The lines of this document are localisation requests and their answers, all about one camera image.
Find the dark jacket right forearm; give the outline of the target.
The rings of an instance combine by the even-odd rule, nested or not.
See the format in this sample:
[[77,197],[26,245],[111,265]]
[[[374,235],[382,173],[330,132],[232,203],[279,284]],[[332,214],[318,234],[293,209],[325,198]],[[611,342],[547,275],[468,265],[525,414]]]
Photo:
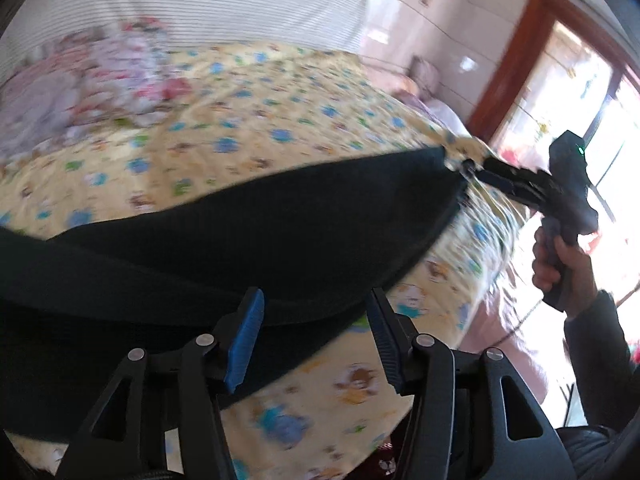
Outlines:
[[608,292],[565,323],[587,423],[558,435],[578,479],[639,477],[639,365],[632,362]]

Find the person's right hand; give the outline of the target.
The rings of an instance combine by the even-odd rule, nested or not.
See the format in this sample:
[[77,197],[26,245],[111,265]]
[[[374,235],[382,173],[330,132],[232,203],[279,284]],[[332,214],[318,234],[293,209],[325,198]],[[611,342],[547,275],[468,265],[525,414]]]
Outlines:
[[598,296],[591,259],[579,246],[567,245],[560,236],[553,239],[552,252],[550,247],[550,238],[544,228],[539,228],[533,247],[533,284],[544,294],[547,304],[555,298],[556,310],[568,318],[577,318]]

